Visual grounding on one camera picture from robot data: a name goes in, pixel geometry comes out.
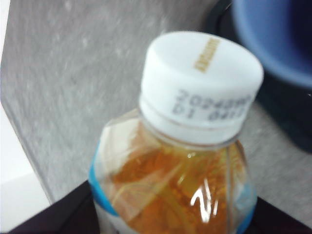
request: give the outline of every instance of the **bottle neck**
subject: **bottle neck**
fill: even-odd
[[[146,128],[167,142],[190,148],[220,148],[235,141],[241,124],[223,128],[200,128],[169,119],[140,97],[139,108]]]
[[[149,120],[144,116],[144,114],[139,111],[140,113],[140,118],[142,120],[142,123],[145,127],[145,129],[147,129],[152,135],[154,135],[156,138],[171,144],[171,145],[175,145],[181,148],[185,148],[185,149],[192,149],[192,150],[196,150],[196,151],[207,151],[207,150],[217,150],[217,149],[221,149],[221,148],[225,148],[228,145],[231,145],[233,142],[237,141],[237,138],[239,136],[239,133],[236,134],[235,136],[233,136],[232,138],[224,141],[224,142],[220,142],[220,143],[215,143],[215,144],[194,144],[194,143],[190,143],[190,142],[185,142],[185,141],[181,141],[178,138],[174,138],[171,137],[167,134],[162,133],[161,131],[159,131],[158,129],[156,129],[152,123],[149,122]]]

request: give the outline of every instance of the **bottle cap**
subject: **bottle cap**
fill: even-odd
[[[150,45],[140,109],[161,133],[192,144],[237,135],[263,80],[258,59],[227,39],[173,32]]]

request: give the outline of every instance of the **blue label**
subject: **blue label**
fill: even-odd
[[[253,215],[254,215],[254,209],[255,209],[255,207],[252,208],[252,210],[246,216],[244,221],[240,224],[240,226],[237,229],[236,234],[243,234],[244,231],[248,228],[250,222],[252,221]]]
[[[114,216],[119,216],[117,214],[117,212],[114,210],[114,208],[112,207],[111,203],[109,202],[108,198],[106,197],[104,191],[102,190],[102,188],[101,188],[101,186],[100,186],[100,184],[96,178],[96,174],[95,174],[95,170],[94,170],[94,161],[95,161],[95,157],[98,154],[98,147],[99,147],[99,145],[97,145],[97,150],[96,150],[94,159],[93,159],[92,164],[91,164],[91,168],[90,168],[90,172],[89,172],[89,179],[88,179],[90,187],[91,187],[91,191],[93,194],[93,198],[108,213],[110,213],[111,215],[114,215]]]

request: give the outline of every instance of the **blue object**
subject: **blue object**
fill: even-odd
[[[278,79],[312,88],[312,1],[233,0],[243,44]]]
[[[252,221],[252,218],[254,215],[254,209],[255,209],[255,207],[253,207],[253,209],[249,212],[249,214],[246,216],[244,221],[240,224],[240,226],[238,227],[238,229],[236,231],[236,234],[243,234],[244,231],[246,231],[246,229],[248,228],[249,224]]]
[[[91,187],[92,195],[94,200],[102,207],[104,210],[106,210],[108,213],[114,215],[114,216],[119,216],[117,212],[114,210],[112,207],[111,203],[109,202],[108,198],[106,197],[105,193],[103,192],[95,174],[94,170],[94,161],[95,157],[98,154],[98,146],[97,150],[94,156],[94,159],[91,164],[90,172],[89,172],[89,184]]]

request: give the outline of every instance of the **gray carpet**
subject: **gray carpet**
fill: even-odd
[[[153,38],[215,0],[11,0],[1,102],[52,202],[87,178],[103,125],[136,106]],[[255,103],[242,142],[258,194],[312,227],[312,155]]]

